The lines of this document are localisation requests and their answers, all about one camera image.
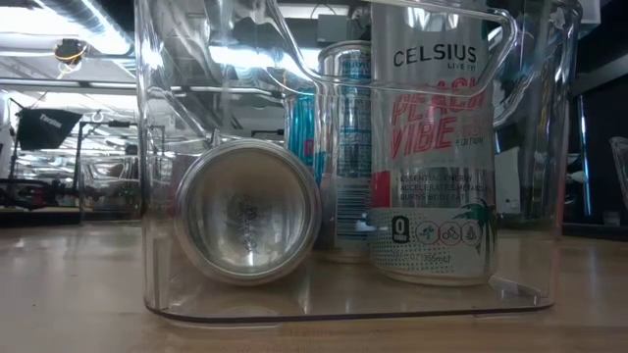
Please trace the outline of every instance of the wooden countertop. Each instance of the wooden countertop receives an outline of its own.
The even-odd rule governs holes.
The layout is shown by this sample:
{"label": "wooden countertop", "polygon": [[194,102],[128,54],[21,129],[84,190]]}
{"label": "wooden countertop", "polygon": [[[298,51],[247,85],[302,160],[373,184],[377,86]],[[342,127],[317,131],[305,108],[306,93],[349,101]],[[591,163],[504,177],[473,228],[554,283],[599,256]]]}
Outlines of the wooden countertop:
{"label": "wooden countertop", "polygon": [[[112,241],[111,231],[129,236]],[[557,303],[539,313],[233,329],[175,327],[148,313],[140,248],[134,227],[0,229],[0,352],[598,353],[628,347],[628,243],[563,238]]]}

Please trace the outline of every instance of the can lid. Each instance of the can lid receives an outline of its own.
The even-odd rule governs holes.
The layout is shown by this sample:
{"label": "can lid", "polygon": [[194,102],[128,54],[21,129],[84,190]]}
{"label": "can lid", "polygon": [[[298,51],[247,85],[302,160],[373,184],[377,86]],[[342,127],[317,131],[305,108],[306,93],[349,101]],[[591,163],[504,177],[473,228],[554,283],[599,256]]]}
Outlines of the can lid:
{"label": "can lid", "polygon": [[271,142],[233,140],[199,157],[177,193],[176,234],[208,277],[252,285],[290,273],[321,223],[313,175]]}
{"label": "can lid", "polygon": [[332,44],[321,50],[318,54],[318,60],[321,61],[335,53],[347,50],[371,50],[371,42],[368,40],[347,40]]}

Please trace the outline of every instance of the aluminum can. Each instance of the aluminum can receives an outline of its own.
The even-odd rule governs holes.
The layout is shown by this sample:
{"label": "aluminum can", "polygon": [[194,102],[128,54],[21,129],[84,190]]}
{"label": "aluminum can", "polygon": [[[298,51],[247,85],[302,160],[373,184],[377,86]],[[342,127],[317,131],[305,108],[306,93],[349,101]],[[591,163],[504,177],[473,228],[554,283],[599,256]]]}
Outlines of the aluminum can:
{"label": "aluminum can", "polygon": [[314,90],[303,89],[304,93],[286,99],[285,146],[303,164],[313,171],[314,165]]}
{"label": "aluminum can", "polygon": [[[350,78],[371,77],[371,45],[352,40],[319,54],[320,73]],[[317,97],[315,162],[322,169],[323,223],[317,248],[339,262],[368,261],[367,214],[371,182],[370,90],[335,87]]]}
{"label": "aluminum can", "polygon": [[[483,4],[468,1],[468,6]],[[489,61],[482,21],[373,4],[373,79],[455,92]],[[374,90],[372,262],[397,279],[486,282],[496,270],[492,91]]]}
{"label": "aluminum can", "polygon": [[206,276],[260,284],[305,259],[320,207],[314,176],[296,156],[268,141],[231,140],[205,152],[183,176],[176,234]]}

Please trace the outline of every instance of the nutrition icons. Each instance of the nutrition icons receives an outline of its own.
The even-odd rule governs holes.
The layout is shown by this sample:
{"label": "nutrition icons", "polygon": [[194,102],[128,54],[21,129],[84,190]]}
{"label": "nutrition icons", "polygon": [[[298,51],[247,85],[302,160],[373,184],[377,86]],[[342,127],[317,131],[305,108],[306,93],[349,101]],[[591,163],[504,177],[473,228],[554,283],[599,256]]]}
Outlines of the nutrition icons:
{"label": "nutrition icons", "polygon": [[[392,240],[396,243],[407,243],[410,241],[407,219],[401,218],[401,220],[397,218],[396,222],[393,222],[397,227],[393,227]],[[460,241],[469,246],[475,246],[480,242],[482,232],[478,224],[474,222],[467,222],[462,226],[456,222],[445,222],[439,226],[434,222],[424,221],[417,225],[413,235],[416,240],[426,245],[436,244],[440,240],[441,243],[449,246],[456,245]]]}

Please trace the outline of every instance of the plastic bin handle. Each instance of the plastic bin handle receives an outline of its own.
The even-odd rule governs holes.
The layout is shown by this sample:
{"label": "plastic bin handle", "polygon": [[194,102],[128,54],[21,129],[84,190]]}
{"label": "plastic bin handle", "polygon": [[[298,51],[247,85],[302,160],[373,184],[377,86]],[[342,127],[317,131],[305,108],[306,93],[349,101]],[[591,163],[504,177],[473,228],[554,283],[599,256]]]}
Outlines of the plastic bin handle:
{"label": "plastic bin handle", "polygon": [[516,42],[516,33],[517,33],[517,23],[510,16],[510,14],[503,9],[495,9],[495,8],[487,8],[486,12],[471,10],[462,7],[462,4],[455,2],[447,2],[447,1],[437,1],[437,0],[367,0],[372,3],[380,3],[387,5],[395,5],[395,6],[403,6],[403,7],[412,7],[412,8],[420,8],[427,11],[432,12],[441,12],[441,13],[450,13],[461,15],[469,18],[486,20],[491,22],[498,23],[502,28],[502,40],[497,46],[497,52],[495,55],[491,57],[489,63],[482,71],[482,74],[478,78],[478,82],[473,87],[456,89],[452,90],[442,90],[437,87],[430,86],[422,86],[417,88],[414,85],[403,85],[397,83],[389,83],[389,82],[379,82],[376,80],[368,80],[368,79],[359,79],[359,78],[349,78],[349,77],[341,77],[341,76],[324,76],[319,75],[312,70],[310,70],[304,63],[303,56],[301,55],[298,46],[296,45],[296,41],[292,36],[290,30],[288,29],[288,25],[279,10],[279,6],[277,5],[276,0],[267,0],[268,8],[270,10],[271,16],[274,18],[275,22],[279,27],[280,33],[284,36],[284,38],[288,41],[288,51],[290,51],[290,55],[293,59],[295,59],[298,67],[303,71],[303,73],[308,76],[310,79],[317,83],[321,84],[339,84],[339,85],[351,85],[365,88],[383,88],[390,90],[401,90],[401,91],[412,91],[417,93],[426,93],[426,94],[440,94],[440,95],[449,95],[449,96],[458,96],[458,97],[472,97],[484,91],[487,86],[492,82],[493,77],[497,73],[497,70],[501,63],[505,60],[506,56],[510,53],[512,48]]}

